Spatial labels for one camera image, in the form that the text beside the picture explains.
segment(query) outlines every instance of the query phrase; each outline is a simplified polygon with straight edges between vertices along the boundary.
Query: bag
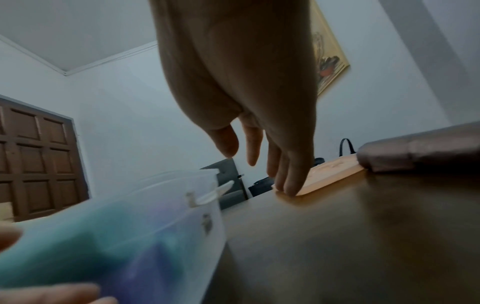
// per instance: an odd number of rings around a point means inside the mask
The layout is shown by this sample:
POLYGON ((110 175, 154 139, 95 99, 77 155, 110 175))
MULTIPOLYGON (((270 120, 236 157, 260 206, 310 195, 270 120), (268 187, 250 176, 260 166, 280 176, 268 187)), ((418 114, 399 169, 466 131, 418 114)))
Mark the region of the bag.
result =
POLYGON ((343 138, 340 142, 340 157, 343 156, 343 147, 344 147, 344 141, 348 142, 348 147, 350 148, 350 154, 355 154, 354 146, 352 145, 352 142, 348 138, 343 138))

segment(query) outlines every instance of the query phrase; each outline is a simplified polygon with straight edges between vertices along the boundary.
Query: painting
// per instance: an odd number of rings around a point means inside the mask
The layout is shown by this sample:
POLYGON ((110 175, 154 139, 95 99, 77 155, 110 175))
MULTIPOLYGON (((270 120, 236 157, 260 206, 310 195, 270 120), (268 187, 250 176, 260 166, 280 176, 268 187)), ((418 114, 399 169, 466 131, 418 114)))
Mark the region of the painting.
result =
POLYGON ((310 0, 310 23, 320 95, 350 64, 315 0, 310 0))

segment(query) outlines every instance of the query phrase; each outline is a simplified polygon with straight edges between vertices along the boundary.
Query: person's hand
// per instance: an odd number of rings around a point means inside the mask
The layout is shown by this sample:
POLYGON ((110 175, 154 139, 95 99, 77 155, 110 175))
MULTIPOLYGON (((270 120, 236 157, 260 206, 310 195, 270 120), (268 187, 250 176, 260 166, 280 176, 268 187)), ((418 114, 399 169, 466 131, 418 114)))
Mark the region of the person's hand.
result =
MULTIPOLYGON (((0 252, 22 236, 11 224, 0 223, 0 252)), ((1 304, 118 304, 111 297, 98 299, 100 288, 95 284, 62 284, 45 287, 0 289, 1 304)))
POLYGON ((308 0, 150 0, 160 58, 186 115, 225 157, 239 142, 255 165, 265 130, 267 174, 295 195, 314 161, 317 86, 308 0))

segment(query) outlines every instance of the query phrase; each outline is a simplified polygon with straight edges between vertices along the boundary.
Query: plastic container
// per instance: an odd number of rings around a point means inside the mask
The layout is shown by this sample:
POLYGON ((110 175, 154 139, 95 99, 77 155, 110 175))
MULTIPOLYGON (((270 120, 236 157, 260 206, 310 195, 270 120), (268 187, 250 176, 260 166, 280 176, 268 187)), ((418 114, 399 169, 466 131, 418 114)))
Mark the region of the plastic container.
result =
POLYGON ((226 242, 218 198, 232 182, 217 173, 168 172, 23 225, 0 286, 93 281, 122 304, 200 303, 226 242))

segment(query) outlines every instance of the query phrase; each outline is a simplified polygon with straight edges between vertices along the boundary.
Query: door panel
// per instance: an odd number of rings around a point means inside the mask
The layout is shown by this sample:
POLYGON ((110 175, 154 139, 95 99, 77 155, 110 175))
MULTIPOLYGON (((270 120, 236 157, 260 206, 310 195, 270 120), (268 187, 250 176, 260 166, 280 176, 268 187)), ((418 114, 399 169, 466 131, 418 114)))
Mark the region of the door panel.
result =
POLYGON ((72 121, 0 98, 0 203, 15 221, 88 198, 72 121))

